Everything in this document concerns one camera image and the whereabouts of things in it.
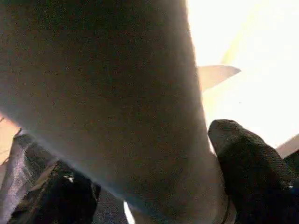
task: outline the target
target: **fabric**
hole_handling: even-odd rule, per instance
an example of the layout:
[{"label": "fabric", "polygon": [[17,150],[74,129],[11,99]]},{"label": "fabric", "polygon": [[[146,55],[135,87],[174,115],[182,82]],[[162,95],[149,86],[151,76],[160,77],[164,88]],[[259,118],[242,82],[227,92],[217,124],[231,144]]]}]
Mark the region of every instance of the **fabric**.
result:
[{"label": "fabric", "polygon": [[213,121],[208,135],[239,223],[299,223],[298,179],[275,149],[232,120]]},{"label": "fabric", "polygon": [[123,201],[19,132],[0,190],[0,224],[126,224]]},{"label": "fabric", "polygon": [[62,161],[48,166],[8,224],[91,224],[100,188]]},{"label": "fabric", "polygon": [[0,190],[0,223],[5,224],[47,164],[57,159],[27,134],[16,135]]}]

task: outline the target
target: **bare leg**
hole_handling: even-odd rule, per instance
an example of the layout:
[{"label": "bare leg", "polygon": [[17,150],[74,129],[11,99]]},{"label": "bare leg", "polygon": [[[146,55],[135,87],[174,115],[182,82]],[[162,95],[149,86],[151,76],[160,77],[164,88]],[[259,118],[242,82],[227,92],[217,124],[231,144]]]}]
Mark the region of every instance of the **bare leg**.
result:
[{"label": "bare leg", "polygon": [[55,2],[1,6],[0,110],[160,223],[220,223],[184,2]]}]

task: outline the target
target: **skin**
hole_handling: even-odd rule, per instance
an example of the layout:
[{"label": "skin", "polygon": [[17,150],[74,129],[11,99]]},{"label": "skin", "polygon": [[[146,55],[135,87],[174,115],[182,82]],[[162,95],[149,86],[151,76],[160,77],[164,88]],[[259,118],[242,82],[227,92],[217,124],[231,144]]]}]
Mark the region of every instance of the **skin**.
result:
[{"label": "skin", "polygon": [[0,110],[136,212],[220,223],[184,2],[55,2],[0,6]]}]

